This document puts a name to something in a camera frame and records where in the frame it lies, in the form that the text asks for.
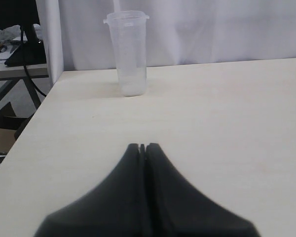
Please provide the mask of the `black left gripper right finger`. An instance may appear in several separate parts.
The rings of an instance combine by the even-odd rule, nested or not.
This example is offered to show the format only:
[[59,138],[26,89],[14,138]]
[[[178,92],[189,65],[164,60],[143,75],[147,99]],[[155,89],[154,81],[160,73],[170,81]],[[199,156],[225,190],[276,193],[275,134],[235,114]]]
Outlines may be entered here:
[[258,237],[254,224],[197,190],[161,146],[145,152],[145,185],[155,237]]

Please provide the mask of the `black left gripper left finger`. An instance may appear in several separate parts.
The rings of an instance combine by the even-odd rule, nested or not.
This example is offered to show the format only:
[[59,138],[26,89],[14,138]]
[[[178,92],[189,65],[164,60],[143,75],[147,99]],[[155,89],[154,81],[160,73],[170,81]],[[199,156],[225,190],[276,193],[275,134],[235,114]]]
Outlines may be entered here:
[[48,215],[37,237],[144,237],[144,146],[128,145],[111,173],[93,190]]

